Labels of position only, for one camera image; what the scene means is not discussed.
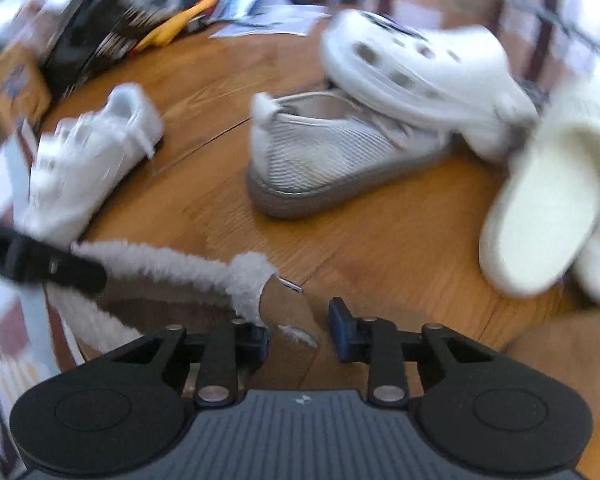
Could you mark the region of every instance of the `black ribbed plate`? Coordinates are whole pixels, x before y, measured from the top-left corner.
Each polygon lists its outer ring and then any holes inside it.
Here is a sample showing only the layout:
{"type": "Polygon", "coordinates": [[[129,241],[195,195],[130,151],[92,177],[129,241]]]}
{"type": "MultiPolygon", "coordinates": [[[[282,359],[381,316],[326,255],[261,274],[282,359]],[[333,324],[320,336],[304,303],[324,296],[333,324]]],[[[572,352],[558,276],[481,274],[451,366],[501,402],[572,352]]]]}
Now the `black ribbed plate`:
{"type": "MultiPolygon", "coordinates": [[[[32,471],[29,480],[53,476],[32,471]]],[[[116,480],[486,480],[433,451],[403,412],[356,391],[265,392],[195,419],[163,458],[116,480]]],[[[544,480],[582,480],[563,471],[544,480]]]]}

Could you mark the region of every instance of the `cardboard box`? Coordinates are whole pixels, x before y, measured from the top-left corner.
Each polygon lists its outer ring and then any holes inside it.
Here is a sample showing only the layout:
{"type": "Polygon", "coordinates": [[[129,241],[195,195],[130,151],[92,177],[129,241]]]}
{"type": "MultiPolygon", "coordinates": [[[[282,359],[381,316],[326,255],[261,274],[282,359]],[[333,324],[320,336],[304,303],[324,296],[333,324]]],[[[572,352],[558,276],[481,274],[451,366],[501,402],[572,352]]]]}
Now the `cardboard box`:
{"type": "Polygon", "coordinates": [[[34,128],[51,104],[51,94],[33,54],[19,43],[0,53],[0,143],[11,135],[17,119],[34,128]]]}

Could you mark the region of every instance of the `gray shoe sole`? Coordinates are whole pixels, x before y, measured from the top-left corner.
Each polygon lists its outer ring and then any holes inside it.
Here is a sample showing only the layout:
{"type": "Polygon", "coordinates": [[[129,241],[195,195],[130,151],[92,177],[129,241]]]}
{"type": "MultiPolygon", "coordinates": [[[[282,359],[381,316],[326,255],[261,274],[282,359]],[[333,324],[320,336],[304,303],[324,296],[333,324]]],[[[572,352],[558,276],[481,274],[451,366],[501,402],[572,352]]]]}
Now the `gray shoe sole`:
{"type": "Polygon", "coordinates": [[[296,220],[329,209],[398,177],[428,170],[451,152],[447,145],[438,152],[419,158],[388,162],[378,168],[341,178],[311,191],[288,192],[264,182],[250,164],[247,191],[256,209],[273,218],[296,220]]]}

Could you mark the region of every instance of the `fuzzy white slipper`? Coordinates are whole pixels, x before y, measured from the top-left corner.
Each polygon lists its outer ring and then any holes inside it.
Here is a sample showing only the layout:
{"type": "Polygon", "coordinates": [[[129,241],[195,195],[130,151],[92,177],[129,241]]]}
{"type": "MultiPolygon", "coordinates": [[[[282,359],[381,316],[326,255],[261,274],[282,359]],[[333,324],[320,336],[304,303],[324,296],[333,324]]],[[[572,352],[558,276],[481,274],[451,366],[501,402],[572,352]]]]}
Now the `fuzzy white slipper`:
{"type": "Polygon", "coordinates": [[[99,352],[108,352],[141,336],[138,330],[106,312],[120,302],[214,306],[233,310],[236,316],[264,326],[260,297],[267,281],[277,274],[275,267],[258,253],[239,254],[227,265],[123,241],[74,244],[72,252],[105,267],[105,290],[90,299],[76,290],[49,284],[48,299],[74,335],[99,352]]]}
{"type": "Polygon", "coordinates": [[[322,68],[380,114],[415,128],[460,132],[477,155],[501,161],[512,124],[538,113],[484,27],[409,30],[369,12],[343,10],[322,35],[322,68]]]}
{"type": "Polygon", "coordinates": [[[531,296],[567,271],[600,212],[600,84],[552,99],[491,208],[480,266],[505,294],[531,296]]]}

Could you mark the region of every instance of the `logo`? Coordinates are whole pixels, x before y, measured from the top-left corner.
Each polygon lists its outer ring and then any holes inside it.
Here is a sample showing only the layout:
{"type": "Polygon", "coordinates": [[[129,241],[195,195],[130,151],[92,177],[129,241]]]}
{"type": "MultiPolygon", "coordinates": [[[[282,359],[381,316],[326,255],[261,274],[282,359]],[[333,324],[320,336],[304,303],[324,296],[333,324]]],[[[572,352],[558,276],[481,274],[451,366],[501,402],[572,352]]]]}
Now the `logo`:
{"type": "Polygon", "coordinates": [[[294,399],[294,402],[297,402],[298,404],[302,404],[303,406],[305,406],[306,404],[309,404],[310,402],[312,402],[312,398],[309,397],[308,395],[303,395],[301,397],[296,397],[294,399]]]}

